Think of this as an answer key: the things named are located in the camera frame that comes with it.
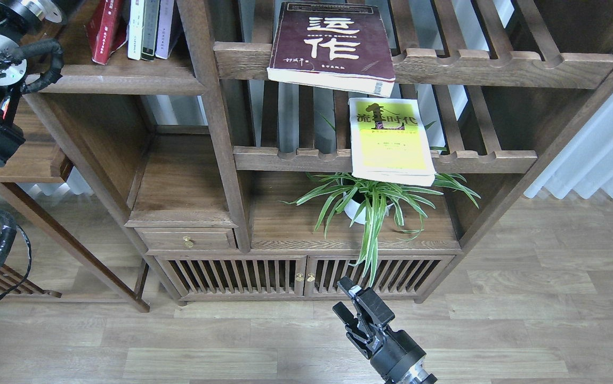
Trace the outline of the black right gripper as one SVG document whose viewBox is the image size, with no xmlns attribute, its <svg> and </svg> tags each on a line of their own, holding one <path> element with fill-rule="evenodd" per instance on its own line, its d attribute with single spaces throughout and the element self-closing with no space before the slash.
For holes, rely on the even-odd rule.
<svg viewBox="0 0 613 384">
<path fill-rule="evenodd" d="M 372 289 L 362 289 L 348 276 L 338 280 L 357 311 L 353 316 L 343 302 L 333 312 L 346 329 L 347 338 L 370 362 L 386 383 L 426 383 L 423 367 L 426 353 L 404 330 L 393 331 L 394 313 Z"/>
</svg>

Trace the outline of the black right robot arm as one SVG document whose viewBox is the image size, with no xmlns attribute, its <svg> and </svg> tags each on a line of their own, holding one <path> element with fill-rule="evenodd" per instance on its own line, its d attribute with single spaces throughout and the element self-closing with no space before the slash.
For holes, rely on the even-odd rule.
<svg viewBox="0 0 613 384">
<path fill-rule="evenodd" d="M 338 286 L 351 299 L 357 315 L 342 302 L 333 306 L 346 335 L 386 383 L 435 383 L 437 378 L 423 367 L 426 353 L 406 331 L 389 327 L 395 315 L 371 288 L 356 285 L 349 277 Z"/>
</svg>

